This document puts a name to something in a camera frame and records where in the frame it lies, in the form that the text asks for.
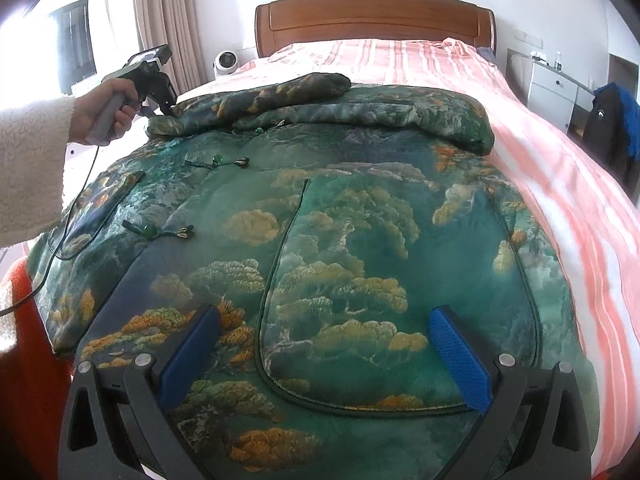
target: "metal bolt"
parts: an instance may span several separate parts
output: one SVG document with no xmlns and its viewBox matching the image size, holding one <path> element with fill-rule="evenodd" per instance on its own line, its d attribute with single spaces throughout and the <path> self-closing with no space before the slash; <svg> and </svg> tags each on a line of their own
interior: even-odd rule
<svg viewBox="0 0 640 480">
<path fill-rule="evenodd" d="M 516 359 L 511 354 L 500 354 L 498 356 L 498 362 L 502 366 L 513 366 L 516 364 Z"/>
<path fill-rule="evenodd" d="M 138 366 L 147 366 L 151 362 L 151 354 L 139 354 L 136 356 Z"/>
<path fill-rule="evenodd" d="M 85 374 L 89 370 L 91 370 L 91 363 L 89 361 L 82 361 L 78 365 L 78 372 L 81 373 L 81 374 Z"/>
<path fill-rule="evenodd" d="M 573 370 L 573 368 L 571 368 L 571 363 L 568 363 L 567 361 L 560 361 L 558 363 L 558 369 L 563 373 L 563 374 L 570 374 Z"/>
</svg>

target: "pink striped bedding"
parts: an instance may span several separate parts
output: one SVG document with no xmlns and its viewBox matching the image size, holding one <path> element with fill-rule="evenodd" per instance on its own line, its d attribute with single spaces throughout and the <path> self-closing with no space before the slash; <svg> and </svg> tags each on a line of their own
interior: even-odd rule
<svg viewBox="0 0 640 480">
<path fill-rule="evenodd" d="M 527 110 L 495 66 L 448 39 L 294 44 L 181 98 L 252 88 L 309 72 L 356 83 L 462 92 L 486 108 L 489 160 L 518 187 L 549 236 L 569 281 L 578 331 L 598 381 L 597 474 L 616 465 L 640 432 L 640 221 L 618 184 L 565 134 Z"/>
</svg>

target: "hand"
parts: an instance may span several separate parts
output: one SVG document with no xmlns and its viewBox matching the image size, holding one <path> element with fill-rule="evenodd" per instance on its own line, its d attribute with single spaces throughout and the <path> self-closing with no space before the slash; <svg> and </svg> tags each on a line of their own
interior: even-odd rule
<svg viewBox="0 0 640 480">
<path fill-rule="evenodd" d="M 124 105 L 120 110 L 117 110 L 113 115 L 113 127 L 118 138 L 130 129 L 133 117 L 140 110 L 136 86 L 129 79 L 107 79 L 87 94 L 76 99 L 76 106 L 73 115 L 71 115 L 69 126 L 69 142 L 90 144 L 86 140 L 89 130 L 109 99 L 118 92 L 126 95 L 127 101 L 137 104 L 133 107 Z"/>
</svg>

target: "sheer white curtain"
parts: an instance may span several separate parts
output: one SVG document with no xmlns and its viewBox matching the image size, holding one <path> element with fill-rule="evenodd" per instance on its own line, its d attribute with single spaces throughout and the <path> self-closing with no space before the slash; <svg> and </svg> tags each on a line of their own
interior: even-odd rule
<svg viewBox="0 0 640 480">
<path fill-rule="evenodd" d="M 206 83 L 193 0 L 134 0 L 134 6 L 143 48 L 171 47 L 164 71 L 178 94 Z"/>
</svg>

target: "headboard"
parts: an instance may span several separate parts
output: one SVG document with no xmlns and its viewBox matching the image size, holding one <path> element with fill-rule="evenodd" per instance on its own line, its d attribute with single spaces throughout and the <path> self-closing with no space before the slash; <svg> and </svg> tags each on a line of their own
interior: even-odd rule
<svg viewBox="0 0 640 480">
<path fill-rule="evenodd" d="M 495 52 L 495 17 L 459 0 L 277 0 L 255 9 L 260 57 L 291 43 L 361 38 L 455 38 Z"/>
</svg>

